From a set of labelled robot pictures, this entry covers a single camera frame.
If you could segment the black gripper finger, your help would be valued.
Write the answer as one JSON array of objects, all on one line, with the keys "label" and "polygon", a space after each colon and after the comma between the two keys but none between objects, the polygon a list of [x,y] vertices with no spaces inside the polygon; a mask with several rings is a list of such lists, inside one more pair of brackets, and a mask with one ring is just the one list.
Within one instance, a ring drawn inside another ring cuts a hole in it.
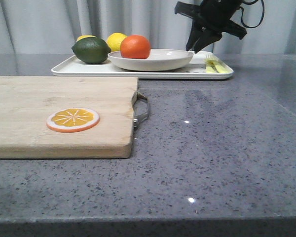
[{"label": "black gripper finger", "polygon": [[202,35],[202,30],[199,25],[193,21],[190,29],[190,34],[185,46],[186,51],[194,50],[200,51],[202,49],[200,43],[198,42]]},{"label": "black gripper finger", "polygon": [[221,32],[216,32],[212,30],[205,31],[193,31],[194,38],[194,52],[198,53],[200,50],[209,46],[212,43],[219,41],[222,38]]}]

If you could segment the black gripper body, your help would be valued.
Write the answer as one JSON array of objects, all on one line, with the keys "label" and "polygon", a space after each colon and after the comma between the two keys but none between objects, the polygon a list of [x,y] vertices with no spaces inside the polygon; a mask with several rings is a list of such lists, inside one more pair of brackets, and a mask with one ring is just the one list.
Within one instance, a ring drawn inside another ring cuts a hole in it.
[{"label": "black gripper body", "polygon": [[231,21],[241,4],[240,0],[203,0],[200,5],[179,1],[175,13],[191,18],[202,30],[226,32],[242,39],[247,33],[246,29]]}]

